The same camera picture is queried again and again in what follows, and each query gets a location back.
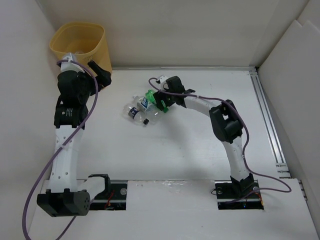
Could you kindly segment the crushed green plastic bottle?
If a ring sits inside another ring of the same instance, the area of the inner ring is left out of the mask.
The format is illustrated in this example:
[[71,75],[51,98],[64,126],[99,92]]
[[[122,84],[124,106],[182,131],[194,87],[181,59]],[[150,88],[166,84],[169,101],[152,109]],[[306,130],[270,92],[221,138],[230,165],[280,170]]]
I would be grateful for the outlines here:
[[147,100],[149,100],[153,105],[157,107],[158,110],[162,111],[163,113],[167,113],[169,111],[168,107],[166,107],[165,103],[163,100],[159,100],[158,94],[152,90],[149,89],[145,93],[145,97]]

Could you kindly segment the clear bottle white blue label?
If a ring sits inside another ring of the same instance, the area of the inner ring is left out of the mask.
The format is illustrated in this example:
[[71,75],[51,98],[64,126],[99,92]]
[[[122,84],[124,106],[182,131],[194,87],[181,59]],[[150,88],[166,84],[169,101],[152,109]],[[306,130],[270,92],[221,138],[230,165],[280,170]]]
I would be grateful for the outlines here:
[[133,96],[133,103],[137,106],[138,109],[143,111],[145,114],[156,115],[159,113],[158,108],[145,96]]

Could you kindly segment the crushed clear plastic bottle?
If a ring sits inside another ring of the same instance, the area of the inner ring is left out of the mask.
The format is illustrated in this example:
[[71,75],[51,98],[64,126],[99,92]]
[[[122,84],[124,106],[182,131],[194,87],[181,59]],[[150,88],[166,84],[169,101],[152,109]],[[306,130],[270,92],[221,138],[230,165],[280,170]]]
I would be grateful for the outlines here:
[[149,120],[150,124],[156,124],[158,120],[162,117],[162,112],[156,108],[148,108],[145,111],[145,116]]

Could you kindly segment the clear bottle dark blue label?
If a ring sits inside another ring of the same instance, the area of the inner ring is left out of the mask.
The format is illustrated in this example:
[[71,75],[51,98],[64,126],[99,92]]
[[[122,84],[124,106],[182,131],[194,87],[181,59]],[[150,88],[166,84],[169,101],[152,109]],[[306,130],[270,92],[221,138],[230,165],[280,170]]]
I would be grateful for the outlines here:
[[138,125],[146,126],[150,122],[145,113],[135,107],[132,103],[128,103],[123,107],[123,116]]

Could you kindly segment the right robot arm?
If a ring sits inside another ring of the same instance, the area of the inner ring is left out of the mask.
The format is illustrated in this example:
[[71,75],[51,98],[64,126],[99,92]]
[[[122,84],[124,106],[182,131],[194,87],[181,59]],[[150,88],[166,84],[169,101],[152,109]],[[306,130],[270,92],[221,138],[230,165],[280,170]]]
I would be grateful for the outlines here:
[[160,109],[174,104],[195,110],[210,118],[215,137],[222,143],[230,165],[231,191],[236,198],[253,193],[254,177],[244,160],[243,123],[231,100],[196,95],[193,89],[185,89],[178,76],[161,75],[148,80],[157,90],[153,94],[155,105]]

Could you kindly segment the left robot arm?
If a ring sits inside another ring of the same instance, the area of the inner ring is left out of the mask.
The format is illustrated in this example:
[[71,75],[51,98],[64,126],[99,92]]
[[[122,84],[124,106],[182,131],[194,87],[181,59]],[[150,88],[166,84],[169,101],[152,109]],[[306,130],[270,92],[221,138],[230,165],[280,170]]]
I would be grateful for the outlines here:
[[51,217],[85,216],[96,196],[111,194],[111,180],[107,174],[91,174],[82,184],[77,180],[77,161],[85,124],[93,110],[87,108],[89,97],[112,82],[111,73],[95,61],[89,69],[73,60],[61,60],[57,87],[55,126],[55,155],[45,193],[37,195],[37,205]]

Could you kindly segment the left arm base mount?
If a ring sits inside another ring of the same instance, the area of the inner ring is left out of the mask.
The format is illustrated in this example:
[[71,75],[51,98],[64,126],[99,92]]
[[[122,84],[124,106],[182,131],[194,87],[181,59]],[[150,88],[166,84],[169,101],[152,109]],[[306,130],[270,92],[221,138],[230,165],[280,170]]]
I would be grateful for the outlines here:
[[109,192],[99,193],[91,203],[90,211],[125,211],[128,181],[112,180]]

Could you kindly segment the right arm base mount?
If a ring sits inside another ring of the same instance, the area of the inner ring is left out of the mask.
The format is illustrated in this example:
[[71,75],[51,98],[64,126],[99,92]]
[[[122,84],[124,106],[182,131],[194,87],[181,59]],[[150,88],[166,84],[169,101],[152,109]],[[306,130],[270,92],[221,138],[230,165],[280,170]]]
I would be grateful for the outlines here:
[[214,181],[212,195],[216,196],[218,210],[264,210],[264,203],[260,192],[251,191],[259,188],[258,181],[245,190],[244,193],[236,193],[231,180]]

